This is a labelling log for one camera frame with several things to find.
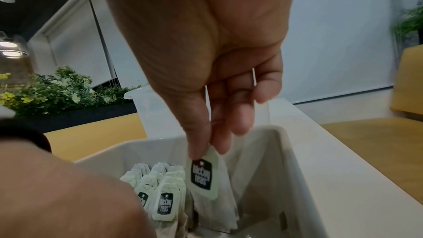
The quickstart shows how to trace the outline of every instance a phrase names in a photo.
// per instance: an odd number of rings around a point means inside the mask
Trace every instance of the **yellow seat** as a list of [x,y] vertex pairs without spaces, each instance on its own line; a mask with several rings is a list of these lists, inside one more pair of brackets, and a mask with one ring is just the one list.
[[[423,45],[404,50],[391,109],[423,115]],[[391,117],[323,128],[423,204],[423,122]]]
[[423,204],[423,122],[391,117],[323,127]]

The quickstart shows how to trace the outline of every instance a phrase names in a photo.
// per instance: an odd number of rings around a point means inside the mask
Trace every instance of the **palm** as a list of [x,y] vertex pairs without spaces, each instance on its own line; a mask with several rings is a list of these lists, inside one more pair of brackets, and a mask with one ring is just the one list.
[[[190,152],[197,148],[191,156],[200,157],[209,141],[226,152],[230,133],[245,134],[253,125],[253,101],[265,102],[279,93],[280,45],[291,0],[109,4],[152,87],[187,132]],[[205,85],[211,125],[202,96]]]

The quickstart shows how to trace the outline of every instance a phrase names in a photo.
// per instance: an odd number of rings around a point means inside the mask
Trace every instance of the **black wristband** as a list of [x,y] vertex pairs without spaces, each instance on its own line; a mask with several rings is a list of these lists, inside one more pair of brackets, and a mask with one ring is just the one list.
[[33,142],[37,147],[52,152],[50,142],[44,134],[26,127],[13,119],[0,120],[0,139],[19,138]]

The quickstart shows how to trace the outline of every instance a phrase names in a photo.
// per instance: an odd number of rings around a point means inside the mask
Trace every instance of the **planter box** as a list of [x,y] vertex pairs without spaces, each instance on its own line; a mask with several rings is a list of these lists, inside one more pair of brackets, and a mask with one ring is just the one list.
[[19,118],[17,121],[42,133],[79,126],[109,118],[136,113],[133,102],[85,110],[63,112],[57,115],[43,115]]

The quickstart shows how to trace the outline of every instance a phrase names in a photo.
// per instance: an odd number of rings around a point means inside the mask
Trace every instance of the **hand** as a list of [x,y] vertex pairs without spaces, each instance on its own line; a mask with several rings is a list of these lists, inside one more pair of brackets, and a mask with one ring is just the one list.
[[280,92],[291,2],[108,0],[149,83],[185,130],[191,158],[200,158],[209,142],[226,153],[231,133],[253,126],[254,100]]
[[0,237],[155,238],[129,184],[0,140]]

